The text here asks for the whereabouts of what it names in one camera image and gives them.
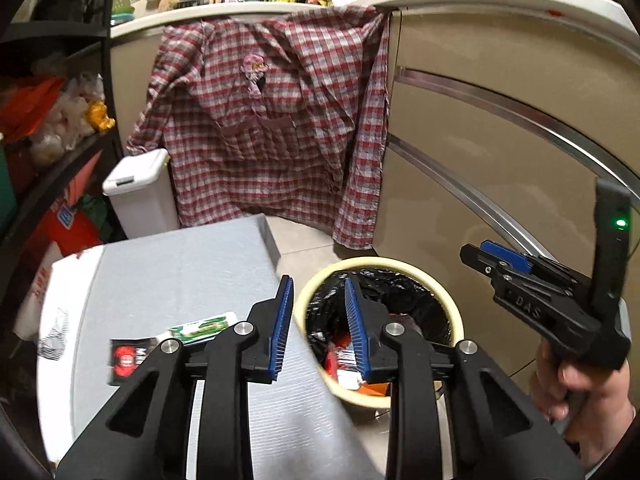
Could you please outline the person's right hand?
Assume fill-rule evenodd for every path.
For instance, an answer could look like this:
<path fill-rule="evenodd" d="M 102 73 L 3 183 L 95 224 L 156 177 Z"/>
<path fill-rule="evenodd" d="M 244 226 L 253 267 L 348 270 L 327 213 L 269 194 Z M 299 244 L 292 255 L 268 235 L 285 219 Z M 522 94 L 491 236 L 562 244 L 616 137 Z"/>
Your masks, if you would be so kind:
<path fill-rule="evenodd" d="M 549 341 L 542 340 L 529 396 L 545 418 L 571 419 L 565 440 L 579 446 L 579 460 L 590 470 L 614 452 L 636 418 L 629 388 L 628 363 L 618 370 L 558 363 Z"/>

